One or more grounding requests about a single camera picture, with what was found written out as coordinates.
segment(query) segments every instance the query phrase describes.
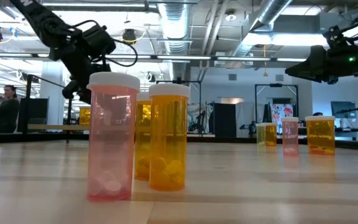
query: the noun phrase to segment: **man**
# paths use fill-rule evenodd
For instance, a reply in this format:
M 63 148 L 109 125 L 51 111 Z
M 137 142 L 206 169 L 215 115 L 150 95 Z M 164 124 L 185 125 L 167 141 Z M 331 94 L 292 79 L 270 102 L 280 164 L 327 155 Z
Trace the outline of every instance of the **man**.
M 4 96 L 6 100 L 0 105 L 0 133 L 13 133 L 16 130 L 17 115 L 20 109 L 16 88 L 6 85 Z

